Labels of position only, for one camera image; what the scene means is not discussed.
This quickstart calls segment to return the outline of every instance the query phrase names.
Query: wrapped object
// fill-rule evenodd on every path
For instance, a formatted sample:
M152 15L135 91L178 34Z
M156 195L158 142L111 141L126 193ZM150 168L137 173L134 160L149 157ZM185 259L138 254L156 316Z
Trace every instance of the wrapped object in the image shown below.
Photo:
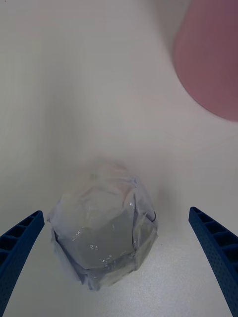
M155 218L139 179L118 165L103 165L62 195L48 221L65 268L99 290L139 269L157 238Z

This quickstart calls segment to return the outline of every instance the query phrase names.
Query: pink cup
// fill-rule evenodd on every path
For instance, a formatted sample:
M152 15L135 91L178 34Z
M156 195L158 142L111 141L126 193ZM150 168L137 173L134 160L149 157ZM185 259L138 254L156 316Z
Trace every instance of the pink cup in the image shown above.
M174 64L194 99L238 121L238 0L192 0L176 36Z

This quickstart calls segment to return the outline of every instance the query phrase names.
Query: white table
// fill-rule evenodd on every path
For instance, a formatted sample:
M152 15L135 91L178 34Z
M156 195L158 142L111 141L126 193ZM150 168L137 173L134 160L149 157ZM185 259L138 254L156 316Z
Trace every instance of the white table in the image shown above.
M171 61L188 0L0 1L0 234L46 215L80 170L123 161L159 238L138 272L90 292L64 275L46 224L4 317L230 317L188 223L238 234L238 124L207 112Z

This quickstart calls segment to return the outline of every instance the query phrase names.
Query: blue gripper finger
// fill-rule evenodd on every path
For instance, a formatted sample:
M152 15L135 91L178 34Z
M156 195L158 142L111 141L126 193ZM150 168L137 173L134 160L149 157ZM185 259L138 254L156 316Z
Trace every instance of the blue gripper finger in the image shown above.
M44 224L42 211L36 211L0 237L0 317Z
M190 209L189 222L232 315L238 317L238 237L195 207Z

